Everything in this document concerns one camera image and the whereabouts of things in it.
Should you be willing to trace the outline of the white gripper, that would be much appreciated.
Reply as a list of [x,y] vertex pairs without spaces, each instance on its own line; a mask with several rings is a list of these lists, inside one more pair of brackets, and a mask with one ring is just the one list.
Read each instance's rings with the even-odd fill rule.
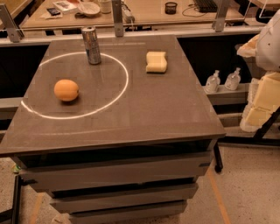
[[280,107],[280,10],[259,34],[242,45],[237,54],[255,57],[256,64],[267,72],[260,80],[253,78],[248,88],[248,104],[240,127],[246,132],[260,129]]

